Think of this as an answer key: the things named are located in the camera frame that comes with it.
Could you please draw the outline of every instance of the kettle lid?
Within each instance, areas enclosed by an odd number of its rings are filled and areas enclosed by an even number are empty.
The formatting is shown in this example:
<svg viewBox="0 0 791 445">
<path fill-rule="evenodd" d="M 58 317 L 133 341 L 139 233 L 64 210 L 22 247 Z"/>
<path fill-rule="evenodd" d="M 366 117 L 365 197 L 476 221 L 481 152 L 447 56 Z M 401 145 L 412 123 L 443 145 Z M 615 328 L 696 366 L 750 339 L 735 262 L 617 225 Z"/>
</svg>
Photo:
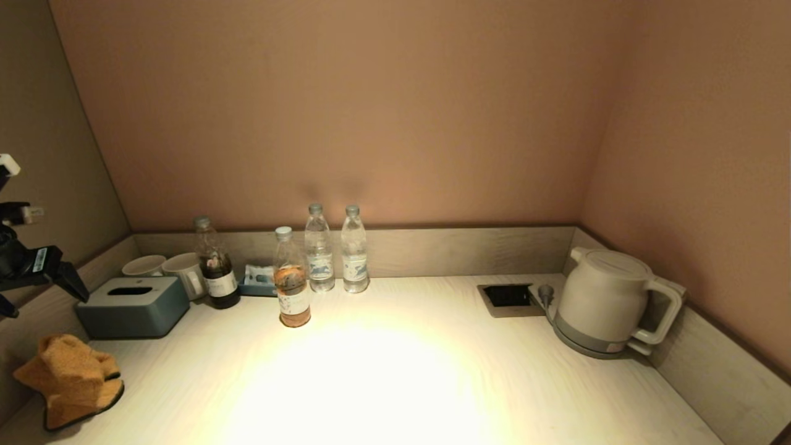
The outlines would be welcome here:
<svg viewBox="0 0 791 445">
<path fill-rule="evenodd" d="M 585 260 L 600 272 L 624 280 L 647 280 L 653 275 L 651 268 L 637 258 L 612 250 L 591 250 Z"/>
</svg>

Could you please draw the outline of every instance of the mug handle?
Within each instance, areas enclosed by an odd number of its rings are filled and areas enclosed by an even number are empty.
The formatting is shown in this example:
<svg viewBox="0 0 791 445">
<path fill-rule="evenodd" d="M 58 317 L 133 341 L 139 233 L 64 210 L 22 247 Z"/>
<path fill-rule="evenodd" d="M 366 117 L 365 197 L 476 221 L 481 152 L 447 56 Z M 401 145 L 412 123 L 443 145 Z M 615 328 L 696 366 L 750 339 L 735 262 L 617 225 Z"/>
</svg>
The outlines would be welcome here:
<svg viewBox="0 0 791 445">
<path fill-rule="evenodd" d="M 645 329 L 638 329 L 634 334 L 632 334 L 632 337 L 642 341 L 643 343 L 659 344 L 662 340 L 664 340 L 664 336 L 668 335 L 670 325 L 676 319 L 676 315 L 679 314 L 679 310 L 681 310 L 681 305 L 683 304 L 683 294 L 685 291 L 687 291 L 687 289 L 681 287 L 679 284 L 667 281 L 664 278 L 660 278 L 658 276 L 655 276 L 649 280 L 645 284 L 644 289 L 647 291 L 657 291 L 661 294 L 667 295 L 670 299 L 670 306 L 664 313 L 664 316 L 662 316 L 662 320 L 659 322 L 659 326 L 655 332 L 650 332 Z"/>
<path fill-rule="evenodd" d="M 195 296 L 198 297 L 203 295 L 203 284 L 200 282 L 198 274 L 193 271 L 189 271 L 187 272 L 187 278 L 190 280 L 190 284 L 192 285 L 192 290 L 195 293 Z"/>
</svg>

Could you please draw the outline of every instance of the plastic bottle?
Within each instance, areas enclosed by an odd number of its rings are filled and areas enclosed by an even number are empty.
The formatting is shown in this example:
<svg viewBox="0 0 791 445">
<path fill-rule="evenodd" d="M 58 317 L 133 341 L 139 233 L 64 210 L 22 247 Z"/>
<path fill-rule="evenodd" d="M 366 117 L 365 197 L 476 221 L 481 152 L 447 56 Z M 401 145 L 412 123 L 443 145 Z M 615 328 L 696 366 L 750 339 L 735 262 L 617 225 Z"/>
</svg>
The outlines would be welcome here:
<svg viewBox="0 0 791 445">
<path fill-rule="evenodd" d="M 343 288 L 357 294 L 368 288 L 368 255 L 365 251 L 365 228 L 360 208 L 346 206 L 346 221 L 341 229 L 343 245 Z"/>
<path fill-rule="evenodd" d="M 208 216 L 198 216 L 195 224 L 195 252 L 200 258 L 200 269 L 206 279 L 212 306 L 227 309 L 240 300 L 237 278 L 228 251 L 220 242 Z"/>
<path fill-rule="evenodd" d="M 305 255 L 308 257 L 308 279 L 316 292 L 330 291 L 335 287 L 335 270 L 332 267 L 332 238 L 330 227 L 324 219 L 321 204 L 308 206 L 310 218 L 305 225 Z"/>
<path fill-rule="evenodd" d="M 278 247 L 274 252 L 274 285 L 278 289 L 280 322 L 297 328 L 310 321 L 310 301 L 301 249 L 292 239 L 291 227 L 274 231 Z"/>
</svg>

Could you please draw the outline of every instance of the pink wall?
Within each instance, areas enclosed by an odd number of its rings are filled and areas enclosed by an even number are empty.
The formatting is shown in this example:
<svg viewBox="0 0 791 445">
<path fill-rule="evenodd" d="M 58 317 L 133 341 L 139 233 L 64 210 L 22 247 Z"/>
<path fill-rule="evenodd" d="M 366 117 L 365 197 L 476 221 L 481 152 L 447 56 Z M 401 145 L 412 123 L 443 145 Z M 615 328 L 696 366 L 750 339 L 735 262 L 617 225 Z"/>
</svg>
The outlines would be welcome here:
<svg viewBox="0 0 791 445">
<path fill-rule="evenodd" d="M 582 222 L 791 372 L 791 3 L 643 12 Z"/>
<path fill-rule="evenodd" d="M 52 0 L 133 230 L 571 223 L 630 2 Z"/>
</svg>

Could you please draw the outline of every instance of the dark liquid bottle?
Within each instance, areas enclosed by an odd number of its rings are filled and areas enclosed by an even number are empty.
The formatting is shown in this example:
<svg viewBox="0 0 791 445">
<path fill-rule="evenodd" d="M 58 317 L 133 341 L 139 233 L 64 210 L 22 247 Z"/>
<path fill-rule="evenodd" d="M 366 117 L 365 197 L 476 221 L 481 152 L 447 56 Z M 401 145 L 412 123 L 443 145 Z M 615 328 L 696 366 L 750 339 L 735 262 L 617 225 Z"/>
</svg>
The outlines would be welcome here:
<svg viewBox="0 0 791 445">
<path fill-rule="evenodd" d="M 237 304 L 240 296 L 233 265 L 208 216 L 195 218 L 195 236 L 195 252 L 200 258 L 212 306 L 226 309 Z"/>
</svg>

